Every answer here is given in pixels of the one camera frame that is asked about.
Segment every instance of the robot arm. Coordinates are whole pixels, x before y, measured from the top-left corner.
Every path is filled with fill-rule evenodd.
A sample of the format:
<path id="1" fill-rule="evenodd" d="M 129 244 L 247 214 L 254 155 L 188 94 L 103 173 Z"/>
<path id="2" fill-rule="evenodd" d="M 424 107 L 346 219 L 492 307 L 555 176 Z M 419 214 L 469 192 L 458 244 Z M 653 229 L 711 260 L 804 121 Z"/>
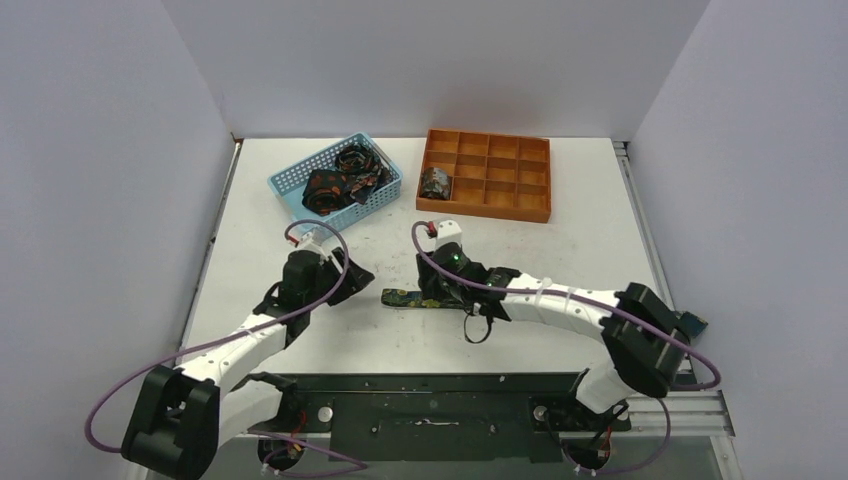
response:
<path id="1" fill-rule="evenodd" d="M 625 291 L 583 290 L 553 284 L 518 270 L 496 267 L 486 269 L 471 261 L 462 251 L 459 225 L 446 220 L 430 224 L 429 234 L 436 240 L 430 259 L 463 279 L 510 290 L 535 291 L 514 294 L 469 288 L 440 275 L 418 256 L 419 287 L 425 298 L 460 300 L 468 311 L 505 321 L 530 321 L 564 328 L 607 347 L 610 357 L 589 369 L 580 379 L 576 400 L 594 414 L 604 414 L 634 393 L 665 397 L 673 384 L 684 354 L 647 332 L 642 332 L 616 315 L 591 305 L 571 300 L 576 294 L 633 313 L 670 336 L 689 344 L 685 322 L 646 286 L 631 283 Z M 542 294 L 543 290 L 563 292 L 561 296 Z"/>
<path id="2" fill-rule="evenodd" d="M 309 326 L 310 314 L 261 331 L 257 327 L 326 295 L 339 281 L 343 262 L 341 249 L 328 255 L 311 234 L 304 235 L 283 267 L 282 280 L 231 335 L 239 338 L 175 368 L 160 365 L 147 374 L 121 455 L 171 478 L 197 479 L 220 445 L 273 418 L 294 385 L 282 377 L 250 372 L 291 345 Z M 346 300 L 373 279 L 348 259 L 347 275 L 327 303 Z M 246 378 L 259 381 L 245 382 Z"/>

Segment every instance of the cable tie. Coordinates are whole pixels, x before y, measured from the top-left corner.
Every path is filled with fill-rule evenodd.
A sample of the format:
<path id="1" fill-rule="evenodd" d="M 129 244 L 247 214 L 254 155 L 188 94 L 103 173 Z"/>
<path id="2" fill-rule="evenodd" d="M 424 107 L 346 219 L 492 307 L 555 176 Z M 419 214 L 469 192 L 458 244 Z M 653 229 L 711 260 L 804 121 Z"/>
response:
<path id="1" fill-rule="evenodd" d="M 568 302 L 571 301 L 571 294 L 574 293 L 576 290 L 577 289 L 574 288 L 574 287 L 568 287 L 568 290 L 566 290 L 566 294 L 565 294 L 565 306 L 562 307 L 562 311 L 564 311 L 564 312 L 568 311 Z"/>
<path id="2" fill-rule="evenodd" d="M 533 300 L 533 305 L 536 306 L 536 308 L 539 308 L 539 302 L 542 301 L 542 291 L 553 284 L 554 282 L 551 280 L 551 277 L 545 277 L 542 279 L 542 282 L 539 284 L 539 289 L 536 290 L 536 298 Z"/>

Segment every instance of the white cable clip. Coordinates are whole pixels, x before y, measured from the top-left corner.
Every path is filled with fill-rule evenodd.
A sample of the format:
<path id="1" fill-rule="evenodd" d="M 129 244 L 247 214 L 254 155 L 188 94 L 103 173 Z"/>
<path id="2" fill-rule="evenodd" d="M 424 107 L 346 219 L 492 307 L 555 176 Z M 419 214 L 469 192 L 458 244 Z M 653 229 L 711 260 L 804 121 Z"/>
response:
<path id="1" fill-rule="evenodd" d="M 539 308 L 539 302 L 542 301 L 542 291 L 553 284 L 554 282 L 553 280 L 551 280 L 551 277 L 545 277 L 542 279 L 541 283 L 539 284 L 539 289 L 536 290 L 536 298 L 533 299 L 533 305 L 536 308 Z"/>

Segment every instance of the black patterned fabric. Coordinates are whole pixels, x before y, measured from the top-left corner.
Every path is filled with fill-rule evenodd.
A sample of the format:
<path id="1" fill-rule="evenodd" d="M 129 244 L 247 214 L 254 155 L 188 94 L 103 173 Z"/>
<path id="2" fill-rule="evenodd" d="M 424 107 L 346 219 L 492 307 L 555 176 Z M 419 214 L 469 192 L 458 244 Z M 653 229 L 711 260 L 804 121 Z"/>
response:
<path id="1" fill-rule="evenodd" d="M 303 206 L 321 215 L 329 215 L 353 203 L 350 179 L 335 170 L 312 170 L 303 191 Z"/>
<path id="2" fill-rule="evenodd" d="M 367 146 L 354 143 L 336 156 L 338 170 L 313 170 L 303 191 L 303 206 L 318 215 L 328 215 L 368 196 L 392 180 L 380 157 Z"/>
<path id="3" fill-rule="evenodd" d="M 391 181 L 391 173 L 373 150 L 354 143 L 339 152 L 336 168 L 348 175 L 350 195 L 354 201 L 365 204 L 368 196 Z"/>

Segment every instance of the red wire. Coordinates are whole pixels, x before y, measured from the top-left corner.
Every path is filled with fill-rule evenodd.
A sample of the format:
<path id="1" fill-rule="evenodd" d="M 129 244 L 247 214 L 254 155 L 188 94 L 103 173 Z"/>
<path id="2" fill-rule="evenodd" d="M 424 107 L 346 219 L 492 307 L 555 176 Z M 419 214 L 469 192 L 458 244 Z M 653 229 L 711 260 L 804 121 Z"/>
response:
<path id="1" fill-rule="evenodd" d="M 608 427 L 608 428 L 607 428 L 607 439 L 606 439 L 606 440 L 604 440 L 604 443 L 602 443 L 602 444 L 601 444 L 601 450 L 603 450 L 603 449 L 604 449 L 604 447 L 608 447 L 608 446 L 609 446 L 609 439 L 610 439 L 610 437 L 612 437 L 612 427 Z"/>

